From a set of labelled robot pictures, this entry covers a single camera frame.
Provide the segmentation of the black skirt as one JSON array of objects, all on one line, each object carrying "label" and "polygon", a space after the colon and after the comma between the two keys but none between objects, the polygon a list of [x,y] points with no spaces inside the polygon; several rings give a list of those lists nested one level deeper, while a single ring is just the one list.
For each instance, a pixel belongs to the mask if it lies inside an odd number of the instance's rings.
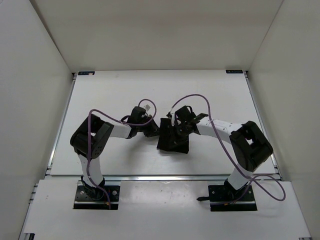
[{"label": "black skirt", "polygon": [[189,137],[179,136],[175,131],[176,140],[162,140],[158,138],[157,149],[166,152],[176,152],[187,154],[189,152]]}]

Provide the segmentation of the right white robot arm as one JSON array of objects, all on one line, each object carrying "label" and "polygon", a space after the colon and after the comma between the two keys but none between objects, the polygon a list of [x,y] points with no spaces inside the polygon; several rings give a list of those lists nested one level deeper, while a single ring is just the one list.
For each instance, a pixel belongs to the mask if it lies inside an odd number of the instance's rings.
[{"label": "right white robot arm", "polygon": [[253,173],[274,152],[255,122],[238,124],[212,119],[206,113],[195,114],[190,106],[161,118],[157,149],[187,154],[190,134],[213,137],[232,146],[237,164],[224,183],[224,195],[229,200],[242,195]]}]

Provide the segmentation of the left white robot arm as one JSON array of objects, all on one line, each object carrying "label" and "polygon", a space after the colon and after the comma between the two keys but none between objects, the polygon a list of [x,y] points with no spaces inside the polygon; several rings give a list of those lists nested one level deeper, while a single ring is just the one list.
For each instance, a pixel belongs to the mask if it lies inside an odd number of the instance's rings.
[{"label": "left white robot arm", "polygon": [[93,199],[104,195],[104,177],[99,157],[109,138],[131,139],[137,133],[145,137],[159,135],[159,127],[150,115],[149,105],[135,106],[131,114],[120,121],[107,122],[90,113],[70,139],[70,145],[78,155],[82,167],[82,184]]}]

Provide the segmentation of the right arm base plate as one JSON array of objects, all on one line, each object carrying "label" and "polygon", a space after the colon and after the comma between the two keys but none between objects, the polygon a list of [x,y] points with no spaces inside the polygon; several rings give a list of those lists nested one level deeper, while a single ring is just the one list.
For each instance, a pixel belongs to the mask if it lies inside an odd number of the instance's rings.
[{"label": "right arm base plate", "polygon": [[208,196],[200,196],[199,202],[209,201],[211,212],[254,212],[257,204],[252,186],[246,187],[236,195],[227,189],[225,185],[209,185]]}]

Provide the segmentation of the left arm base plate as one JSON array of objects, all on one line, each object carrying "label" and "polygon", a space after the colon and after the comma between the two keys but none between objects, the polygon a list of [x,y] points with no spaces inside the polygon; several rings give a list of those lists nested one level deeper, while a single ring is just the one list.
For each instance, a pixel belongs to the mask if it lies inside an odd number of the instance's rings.
[{"label": "left arm base plate", "polygon": [[105,185],[104,189],[109,195],[110,203],[104,192],[99,192],[98,196],[90,197],[85,192],[85,187],[83,185],[78,185],[74,202],[73,209],[75,210],[118,210],[119,199],[120,199],[120,185]]}]

